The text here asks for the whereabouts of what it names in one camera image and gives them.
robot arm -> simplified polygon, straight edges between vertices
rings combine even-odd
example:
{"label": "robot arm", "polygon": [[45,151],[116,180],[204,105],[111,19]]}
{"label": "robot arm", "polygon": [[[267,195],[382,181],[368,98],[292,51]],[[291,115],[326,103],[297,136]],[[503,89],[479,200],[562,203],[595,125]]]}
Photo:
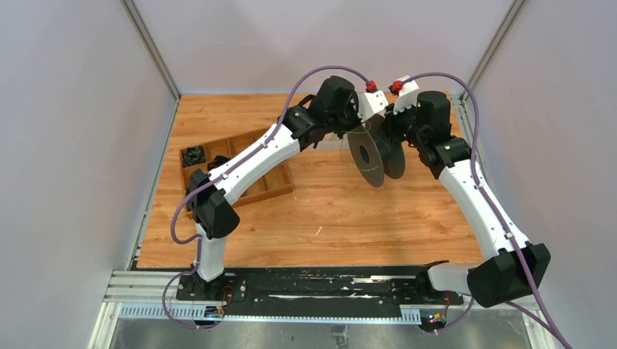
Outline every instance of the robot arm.
{"label": "robot arm", "polygon": [[[395,103],[388,104],[381,91],[358,96],[351,83],[332,76],[323,83],[317,95],[308,96],[300,105],[289,108],[282,127],[266,148],[238,166],[229,176],[224,176],[212,190],[196,196],[194,219],[198,232],[204,236],[199,277],[210,282],[223,273],[226,236],[239,224],[239,217],[231,205],[250,185],[309,145],[317,146],[327,133],[334,132],[342,137],[345,132],[385,110],[385,121],[380,125],[383,134],[392,144],[407,141],[418,149],[423,164],[461,206],[482,251],[484,262],[481,265],[449,262],[427,265],[430,289],[470,294],[487,308],[529,295],[531,290],[514,247],[472,179],[469,145],[462,138],[451,135],[450,101],[441,92],[418,93],[418,90],[414,81],[391,87],[398,98]],[[309,100],[312,100],[311,104],[305,108],[303,104]],[[266,136],[274,131],[274,127],[268,130]],[[237,159],[253,152],[264,139],[258,140],[226,164],[212,169],[210,175],[220,175]],[[207,176],[200,172],[198,170],[192,174],[189,190],[207,181]],[[543,244],[530,243],[505,214],[488,184],[483,181],[484,176],[479,169],[478,173],[483,188],[510,222],[511,231],[539,284],[550,261],[548,250]]]}

cable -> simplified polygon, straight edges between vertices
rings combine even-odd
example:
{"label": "cable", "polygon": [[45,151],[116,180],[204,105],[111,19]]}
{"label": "cable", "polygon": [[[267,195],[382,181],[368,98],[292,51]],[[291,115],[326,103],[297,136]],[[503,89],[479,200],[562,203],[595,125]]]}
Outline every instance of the cable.
{"label": "cable", "polygon": [[182,322],[180,322],[179,320],[176,320],[175,318],[173,318],[172,314],[169,312],[169,310],[167,309],[167,303],[166,303],[166,298],[167,298],[167,291],[169,291],[171,285],[173,284],[173,282],[175,280],[177,280],[178,278],[180,278],[183,275],[193,275],[195,272],[197,272],[197,270],[199,269],[199,264],[202,261],[202,238],[203,236],[199,235],[199,234],[195,234],[193,236],[191,236],[190,238],[187,238],[186,240],[180,240],[178,238],[178,235],[175,233],[175,226],[176,223],[178,222],[178,216],[180,216],[180,212],[182,211],[182,208],[193,198],[195,197],[197,194],[201,193],[202,191],[208,189],[209,187],[213,186],[214,184],[216,184],[217,182],[220,182],[223,179],[223,175],[229,175],[231,172],[233,172],[235,169],[237,169],[239,166],[241,166],[244,162],[246,162],[248,159],[252,158],[256,153],[258,153],[261,149],[264,148],[264,145],[268,145],[268,143],[274,139],[274,137],[276,136],[276,134],[278,133],[279,129],[281,128],[281,126],[283,125],[283,119],[285,118],[285,114],[287,113],[287,109],[289,109],[290,103],[291,103],[291,99],[293,98],[293,95],[295,95],[295,92],[298,90],[298,87],[300,87],[300,85],[311,75],[318,73],[320,71],[328,71],[328,70],[342,70],[342,71],[348,71],[350,73],[353,73],[355,75],[357,75],[358,77],[360,77],[367,85],[367,88],[370,85],[374,85],[374,83],[369,80],[366,76],[364,76],[363,74],[361,74],[359,71],[356,71],[352,68],[348,68],[342,65],[325,65],[319,68],[315,68],[312,71],[309,71],[308,73],[304,74],[300,80],[298,80],[298,82],[295,83],[295,85],[292,87],[289,95],[287,96],[287,100],[285,101],[285,104],[283,106],[283,111],[281,113],[281,116],[279,117],[279,119],[276,121],[276,126],[274,127],[273,132],[266,138],[266,140],[264,141],[264,143],[260,144],[258,147],[256,147],[255,149],[253,149],[250,153],[248,153],[245,157],[241,158],[240,160],[238,160],[235,164],[231,165],[223,174],[221,174],[220,176],[211,179],[208,183],[202,185],[201,187],[198,187],[197,189],[191,191],[184,199],[182,199],[182,201],[180,201],[180,203],[178,204],[178,207],[175,209],[175,212],[172,216],[172,221],[171,221],[171,226],[170,226],[170,233],[171,233],[171,237],[172,240],[176,243],[176,244],[180,244],[180,245],[185,245],[188,244],[190,242],[192,242],[193,240],[197,240],[197,257],[195,259],[194,262],[194,268],[191,271],[183,271],[182,273],[177,274],[176,276],[174,276],[173,278],[171,278],[170,282],[167,283],[167,285],[165,286],[164,290],[163,290],[163,300],[162,300],[162,304],[163,304],[163,310],[165,312],[165,315],[167,316],[167,318],[173,322],[174,324],[183,327],[185,329],[211,329],[214,326],[216,326],[217,324],[213,324],[213,325],[206,325],[206,326],[190,326],[187,324],[184,324]]}
{"label": "cable", "polygon": [[469,305],[467,305],[467,309],[465,309],[465,311],[463,312],[461,316],[459,316],[453,323],[446,325],[446,327],[444,327],[443,329],[436,329],[435,331],[437,331],[438,334],[441,334],[443,332],[446,332],[449,329],[452,329],[454,326],[456,326],[459,322],[461,322],[469,314],[469,311],[471,311],[471,307],[474,305],[475,302],[476,300],[471,298],[469,300]]}
{"label": "cable", "polygon": [[548,322],[548,324],[551,327],[550,332],[553,334],[553,336],[555,336],[555,338],[557,338],[557,340],[561,342],[561,344],[564,347],[568,349],[572,348],[570,343],[568,343],[568,341],[565,340],[565,338],[563,337],[563,334],[561,334],[561,332],[557,328],[557,325],[553,321],[553,318],[550,316],[548,309],[546,309],[546,306],[544,305],[544,301],[542,300],[542,297],[540,296],[540,292],[538,291],[538,287],[536,286],[536,282],[533,279],[533,276],[531,275],[531,270],[529,269],[529,265],[527,264],[527,261],[525,260],[525,256],[523,256],[523,253],[519,247],[518,241],[514,237],[514,234],[512,234],[512,231],[510,229],[508,222],[506,222],[506,219],[503,217],[503,215],[497,208],[497,205],[495,205],[495,202],[493,202],[493,200],[489,197],[486,190],[481,185],[481,182],[480,182],[480,179],[477,173],[477,169],[476,169],[476,160],[477,160],[477,155],[478,155],[478,134],[479,134],[479,108],[478,108],[478,102],[477,102],[476,96],[471,91],[471,88],[465,83],[465,81],[460,80],[458,77],[452,74],[448,74],[448,73],[431,72],[431,73],[418,74],[416,76],[412,76],[408,79],[401,81],[401,85],[405,85],[407,82],[417,80],[420,78],[424,78],[427,76],[441,76],[441,77],[445,77],[448,79],[452,79],[456,81],[458,84],[460,84],[463,87],[463,89],[465,89],[465,91],[469,94],[471,98],[471,104],[474,106],[474,134],[473,134],[473,138],[471,141],[471,175],[473,176],[474,182],[476,183],[478,190],[480,191],[480,193],[486,200],[488,206],[490,206],[491,210],[493,210],[493,213],[495,213],[495,216],[499,220],[501,226],[503,227],[503,230],[506,232],[507,235],[509,235],[508,238],[511,240],[512,245],[514,245],[514,250],[519,260],[521,261],[522,269],[525,272],[525,276],[527,277],[527,281],[531,288],[531,292],[533,293],[533,296],[536,299],[536,302],[538,303],[538,307],[544,314],[544,318],[546,318],[546,322]]}
{"label": "cable", "polygon": [[438,313],[441,314],[441,316],[447,316],[447,309],[450,307],[450,296],[447,295],[447,293],[445,294],[445,299],[446,299],[446,303],[445,303],[445,309],[444,311]]}
{"label": "cable", "polygon": [[514,302],[509,302],[508,301],[508,302],[506,302],[506,304],[511,306],[511,307],[513,307],[513,308],[515,308],[515,309],[520,310],[521,313],[524,313],[526,316],[529,316],[530,318],[535,320],[538,324],[542,325],[542,327],[544,327],[548,332],[551,332],[551,328],[549,327],[549,325],[546,324],[546,322],[542,321],[542,319],[537,317],[534,313],[530,312],[529,310],[525,309],[521,305],[518,305],[517,303],[514,303]]}

spool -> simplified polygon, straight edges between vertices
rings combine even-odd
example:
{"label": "spool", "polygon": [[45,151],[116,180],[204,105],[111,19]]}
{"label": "spool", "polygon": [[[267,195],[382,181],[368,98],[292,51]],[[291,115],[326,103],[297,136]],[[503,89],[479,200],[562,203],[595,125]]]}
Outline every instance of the spool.
{"label": "spool", "polygon": [[373,187],[381,187],[384,175],[399,179],[405,173],[405,153],[401,143],[390,143],[381,129],[385,118],[379,114],[347,134],[349,150],[364,179]]}

purple cable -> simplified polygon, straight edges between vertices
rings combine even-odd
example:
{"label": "purple cable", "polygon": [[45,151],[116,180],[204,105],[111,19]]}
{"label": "purple cable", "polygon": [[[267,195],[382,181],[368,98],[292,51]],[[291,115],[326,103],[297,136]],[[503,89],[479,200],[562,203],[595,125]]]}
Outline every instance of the purple cable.
{"label": "purple cable", "polygon": [[[486,200],[488,206],[490,206],[490,208],[495,213],[495,216],[497,217],[497,220],[499,220],[503,229],[506,231],[506,233],[511,233],[508,222],[506,222],[505,218],[503,218],[503,215],[501,214],[501,212],[499,211],[499,209],[497,208],[493,200],[489,197],[486,190],[480,185],[480,179],[478,177],[478,172],[476,170],[476,160],[477,160],[477,155],[478,155],[478,134],[479,134],[478,132],[479,131],[479,111],[478,111],[479,109],[478,109],[478,102],[477,102],[476,96],[471,91],[471,88],[467,84],[465,84],[465,81],[460,80],[458,77],[452,74],[448,74],[448,73],[441,73],[441,72],[422,73],[416,76],[412,76],[408,79],[405,79],[401,81],[401,83],[404,85],[407,82],[420,79],[420,78],[424,78],[427,76],[442,76],[445,78],[452,79],[456,81],[458,84],[460,84],[465,89],[465,91],[469,94],[471,98],[471,104],[474,106],[474,134],[473,134],[473,138],[471,141],[471,174],[474,177],[474,182],[476,183],[476,186],[478,187],[480,193],[482,194],[482,196],[484,196],[484,199]],[[522,251],[519,247],[519,244],[516,238],[514,237],[514,234],[511,234],[510,239],[512,241],[512,244],[514,245],[514,250],[516,251],[518,258],[521,261],[522,269],[525,272],[525,276],[527,277],[527,281],[531,288],[531,292],[533,293],[533,296],[535,297],[536,302],[538,303],[538,307],[544,314],[544,317],[546,318],[546,322],[549,323],[552,329],[552,331],[550,332],[555,336],[555,338],[557,338],[557,340],[561,342],[561,344],[564,347],[572,348],[572,346],[568,343],[568,341],[565,340],[565,338],[563,337],[563,335],[557,328],[557,325],[553,321],[553,318],[550,316],[549,311],[546,309],[546,306],[544,305],[544,301],[542,300],[542,297],[540,296],[540,292],[538,291],[538,287],[536,286],[536,282],[534,281],[533,276],[531,275],[531,270],[529,269],[529,265],[527,264],[527,261],[525,260],[525,256],[523,256],[522,254]]]}
{"label": "purple cable", "polygon": [[[357,75],[358,77],[360,77],[362,80],[364,80],[364,82],[366,84],[370,83],[370,80],[364,76],[363,74],[361,74],[359,71],[356,71],[355,69],[352,68],[348,68],[342,65],[325,65],[323,67],[319,67],[319,68],[315,68],[312,71],[309,71],[308,73],[304,74],[304,76],[302,76],[300,78],[300,80],[298,80],[298,82],[295,83],[295,85],[292,87],[289,95],[287,96],[287,100],[285,101],[285,104],[283,106],[283,111],[281,113],[281,116],[279,117],[278,121],[276,122],[276,126],[274,127],[273,132],[266,138],[266,140],[264,141],[263,144],[258,145],[255,149],[253,149],[250,153],[248,153],[244,158],[238,160],[235,164],[231,165],[223,174],[225,175],[229,175],[232,171],[234,171],[235,169],[237,169],[239,166],[241,166],[244,162],[246,162],[248,159],[252,158],[256,153],[258,153],[261,149],[264,148],[264,144],[267,146],[268,143],[274,138],[274,136],[276,136],[276,134],[278,133],[279,129],[281,128],[281,126],[283,125],[283,119],[285,117],[285,114],[287,113],[287,109],[289,109],[289,106],[291,104],[291,99],[293,98],[293,95],[295,95],[295,92],[298,90],[298,87],[300,87],[300,85],[311,75],[320,72],[320,71],[328,71],[328,70],[342,70],[342,71],[348,71],[350,73],[353,73],[355,75]],[[174,324],[183,327],[185,329],[211,329],[214,326],[218,325],[220,323],[217,322],[216,324],[213,325],[206,325],[206,326],[191,326],[191,325],[187,325],[184,324],[178,320],[176,320],[175,318],[173,318],[172,314],[170,313],[170,311],[167,309],[167,302],[165,300],[165,298],[167,297],[167,291],[169,291],[171,285],[173,284],[173,282],[180,278],[183,275],[193,275],[195,272],[197,272],[197,269],[199,268],[199,264],[202,262],[202,236],[200,236],[199,234],[195,234],[193,236],[191,236],[190,238],[187,238],[186,240],[180,240],[178,238],[178,235],[176,235],[175,233],[175,226],[176,223],[178,222],[178,216],[180,216],[180,211],[182,211],[182,208],[197,194],[201,193],[202,191],[208,189],[209,187],[211,187],[212,185],[214,185],[215,183],[221,181],[223,179],[223,174],[221,174],[220,176],[210,180],[208,183],[202,185],[201,187],[198,187],[197,189],[191,191],[184,199],[182,199],[182,201],[180,201],[180,203],[178,204],[178,207],[175,209],[175,212],[172,216],[172,221],[171,221],[171,227],[170,227],[170,233],[172,236],[172,240],[176,243],[176,244],[180,244],[180,245],[185,245],[188,244],[190,242],[192,242],[193,240],[197,239],[197,257],[195,259],[195,266],[193,267],[193,270],[191,271],[183,271],[182,273],[177,274],[176,276],[174,276],[173,278],[171,278],[170,282],[167,283],[167,285],[165,286],[165,288],[163,289],[163,311],[165,312],[165,315],[167,316],[167,318],[169,320],[171,320],[171,322],[173,322]]]}
{"label": "purple cable", "polygon": [[507,305],[520,310],[521,313],[524,313],[526,316],[529,316],[530,318],[532,318],[534,321],[536,321],[538,324],[542,325],[542,327],[544,327],[548,332],[551,332],[551,328],[550,326],[542,321],[541,318],[537,317],[534,313],[530,312],[529,310],[525,309],[524,307],[522,307],[521,305],[518,305],[517,303],[514,302],[506,302]]}

